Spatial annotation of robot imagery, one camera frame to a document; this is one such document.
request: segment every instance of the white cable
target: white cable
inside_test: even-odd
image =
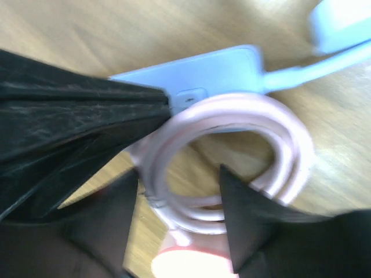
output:
[[[192,140],[231,128],[260,133],[275,151],[275,163],[252,182],[252,187],[288,204],[304,186],[314,149],[307,129],[289,108],[257,94],[234,93],[207,98],[170,118],[129,150],[150,206],[171,231],[226,233],[225,224],[215,222],[224,219],[222,210],[200,208],[220,204],[220,196],[188,197],[169,192],[166,167]]]
[[[264,86],[267,93],[294,88],[368,58],[371,58],[371,41],[364,42],[313,65],[267,72],[264,75]]]

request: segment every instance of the wooden surface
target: wooden surface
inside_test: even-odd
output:
[[[2,0],[0,47],[94,76],[109,76],[238,44],[260,45],[268,70],[310,63],[306,18],[316,0]],[[371,63],[272,94],[307,125],[317,150],[311,179],[294,202],[332,213],[371,206]],[[272,159],[249,133],[218,134],[178,154],[169,169],[175,191],[217,191],[216,165],[245,178]],[[77,195],[130,167],[118,155]],[[150,262],[165,232],[142,196],[125,264],[152,277]]]

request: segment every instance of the pink cable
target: pink cable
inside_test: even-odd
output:
[[[152,209],[172,231],[226,233],[222,210],[201,207],[220,204],[219,195],[187,197],[169,192],[166,167],[194,139],[216,131],[250,130],[261,134],[275,151],[275,163],[252,182],[252,187],[282,204],[303,188],[314,159],[311,137],[304,124],[285,105],[258,94],[233,93],[207,98],[167,121],[129,150],[146,188]]]

